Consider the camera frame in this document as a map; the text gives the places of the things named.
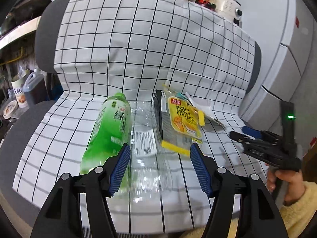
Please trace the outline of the right hand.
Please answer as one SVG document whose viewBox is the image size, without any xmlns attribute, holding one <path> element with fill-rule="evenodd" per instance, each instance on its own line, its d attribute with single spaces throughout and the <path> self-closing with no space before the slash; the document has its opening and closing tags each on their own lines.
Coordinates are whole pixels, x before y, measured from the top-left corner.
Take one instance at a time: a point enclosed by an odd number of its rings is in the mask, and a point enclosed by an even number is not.
<svg viewBox="0 0 317 238">
<path fill-rule="evenodd" d="M 280 209 L 282 206 L 289 206 L 296 203 L 303 196 L 306 189 L 302 171 L 275 170 L 269 164 L 266 163 L 265 165 L 269 167 L 266 174 L 266 186 L 271 193 L 277 188 L 278 179 L 286 184 L 286 189 L 279 191 L 277 207 Z"/>
</svg>

